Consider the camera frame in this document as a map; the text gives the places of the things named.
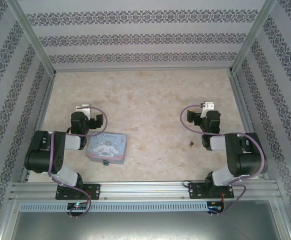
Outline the cartoon print tin box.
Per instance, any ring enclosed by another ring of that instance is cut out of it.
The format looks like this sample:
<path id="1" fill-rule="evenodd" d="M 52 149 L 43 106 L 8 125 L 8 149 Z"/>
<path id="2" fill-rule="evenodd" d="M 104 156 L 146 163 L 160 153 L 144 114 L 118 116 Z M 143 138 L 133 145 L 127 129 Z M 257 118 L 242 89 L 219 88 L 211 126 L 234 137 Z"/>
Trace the cartoon print tin box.
<path id="1" fill-rule="evenodd" d="M 103 164 L 106 160 L 110 164 L 123 165 L 126 157 L 127 136 L 103 132 L 89 140 L 86 156 L 92 162 Z"/>

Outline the grey metal sheet panel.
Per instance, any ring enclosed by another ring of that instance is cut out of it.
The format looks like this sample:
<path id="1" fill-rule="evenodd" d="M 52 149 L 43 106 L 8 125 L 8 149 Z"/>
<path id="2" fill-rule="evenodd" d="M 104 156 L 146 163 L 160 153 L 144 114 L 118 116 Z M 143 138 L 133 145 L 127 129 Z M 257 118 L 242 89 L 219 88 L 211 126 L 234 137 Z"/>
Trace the grey metal sheet panel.
<path id="1" fill-rule="evenodd" d="M 71 219 L 66 204 L 12 201 L 0 240 L 291 240 L 291 223 L 279 200 L 242 200 L 223 214 L 198 202 L 165 202 L 161 211 L 128 210 L 129 202 L 97 202 Z"/>

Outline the aluminium side rail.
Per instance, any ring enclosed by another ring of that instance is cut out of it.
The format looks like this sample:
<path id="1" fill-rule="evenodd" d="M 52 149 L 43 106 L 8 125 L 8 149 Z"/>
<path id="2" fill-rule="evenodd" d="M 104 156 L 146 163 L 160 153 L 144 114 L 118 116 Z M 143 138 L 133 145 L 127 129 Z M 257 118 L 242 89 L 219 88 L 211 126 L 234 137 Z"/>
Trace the aluminium side rail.
<path id="1" fill-rule="evenodd" d="M 35 131 L 40 130 L 43 126 L 44 120 L 45 120 L 45 116 L 46 116 L 46 112 L 47 112 L 47 108 L 49 105 L 49 101 L 51 98 L 51 94 L 52 94 L 52 89 L 54 86 L 54 82 L 55 82 L 55 78 L 56 78 L 56 74 L 50 78 L 49 83 L 46 86 L 45 89 L 45 93 L 44 93 L 44 99 L 42 100 L 40 109 L 39 109 L 39 115 L 37 116 L 36 119 L 36 124 L 35 127 L 33 129 L 33 134 L 35 133 Z M 28 181 L 28 170 L 26 170 L 25 165 L 24 165 L 24 161 L 22 162 L 22 168 L 21 168 L 21 172 L 19 175 L 19 178 L 17 180 L 18 183 L 24 183 Z"/>
<path id="2" fill-rule="evenodd" d="M 240 119 L 242 122 L 243 129 L 245 132 L 250 133 L 254 132 L 254 126 L 251 121 L 248 108 L 245 103 L 244 96 L 242 94 L 241 88 L 239 86 L 238 80 L 235 75 L 229 73 L 228 74 L 229 82 L 231 85 L 231 89 L 233 92 L 233 96 L 236 102 L 236 106 L 240 115 Z"/>

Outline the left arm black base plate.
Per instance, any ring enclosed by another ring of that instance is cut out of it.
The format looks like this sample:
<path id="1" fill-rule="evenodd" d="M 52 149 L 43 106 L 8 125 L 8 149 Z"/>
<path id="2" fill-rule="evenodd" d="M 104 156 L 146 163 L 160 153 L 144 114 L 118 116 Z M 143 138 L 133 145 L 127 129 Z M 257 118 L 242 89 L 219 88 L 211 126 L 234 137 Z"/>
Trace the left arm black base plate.
<path id="1" fill-rule="evenodd" d="M 83 185 L 83 191 L 89 194 L 91 200 L 98 200 L 100 197 L 100 184 L 87 184 Z M 56 200 L 84 200 L 88 199 L 87 195 L 81 191 L 72 188 L 63 187 L 58 185 L 55 194 Z"/>

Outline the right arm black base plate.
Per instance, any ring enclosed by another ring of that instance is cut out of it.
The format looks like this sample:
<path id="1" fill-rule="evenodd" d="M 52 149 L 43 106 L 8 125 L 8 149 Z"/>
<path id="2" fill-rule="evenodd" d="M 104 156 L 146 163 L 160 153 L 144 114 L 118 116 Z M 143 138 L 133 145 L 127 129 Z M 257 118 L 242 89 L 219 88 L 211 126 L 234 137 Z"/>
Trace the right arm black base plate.
<path id="1" fill-rule="evenodd" d="M 230 186 L 207 187 L 203 182 L 191 182 L 188 185 L 190 199 L 233 199 L 234 192 Z"/>

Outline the aluminium mounting rail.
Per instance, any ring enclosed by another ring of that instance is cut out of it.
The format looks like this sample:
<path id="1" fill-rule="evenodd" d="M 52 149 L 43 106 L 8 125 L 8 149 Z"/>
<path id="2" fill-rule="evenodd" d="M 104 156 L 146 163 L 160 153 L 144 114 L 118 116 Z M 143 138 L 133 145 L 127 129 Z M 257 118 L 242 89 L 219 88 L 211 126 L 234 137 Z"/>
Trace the aluminium mounting rail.
<path id="1" fill-rule="evenodd" d="M 100 182 L 100 202 L 164 202 L 190 201 L 189 190 L 181 181 Z M 276 200 L 282 194 L 275 180 L 247 180 L 242 200 Z M 57 184 L 53 182 L 14 183 L 8 196 L 17 202 L 52 202 Z"/>

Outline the aluminium frame post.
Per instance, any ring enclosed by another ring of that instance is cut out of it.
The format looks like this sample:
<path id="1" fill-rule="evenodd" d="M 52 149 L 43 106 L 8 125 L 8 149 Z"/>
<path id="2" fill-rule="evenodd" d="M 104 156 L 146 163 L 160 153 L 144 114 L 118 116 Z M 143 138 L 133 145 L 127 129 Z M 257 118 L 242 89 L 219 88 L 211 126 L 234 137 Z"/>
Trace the aluminium frame post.
<path id="1" fill-rule="evenodd" d="M 242 61 L 244 60 L 245 56 L 247 55 L 247 52 L 249 51 L 251 45 L 255 41 L 256 37 L 258 36 L 262 25 L 264 24 L 266 18 L 270 14 L 271 10 L 273 9 L 274 5 L 276 4 L 277 0 L 265 0 L 262 8 L 260 9 L 258 15 L 256 16 L 256 19 L 248 32 L 245 40 L 243 41 L 243 44 L 238 51 L 232 66 L 227 71 L 229 76 L 232 76 L 240 67 Z"/>
<path id="2" fill-rule="evenodd" d="M 56 70 L 53 67 L 48 54 L 46 53 L 38 35 L 36 34 L 34 28 L 32 27 L 26 13 L 22 9 L 18 0 L 6 0 L 8 7 L 11 9 L 13 15 L 21 26 L 23 32 L 28 38 L 29 42 L 33 46 L 35 52 L 37 53 L 40 61 L 47 70 L 50 77 L 55 77 Z"/>

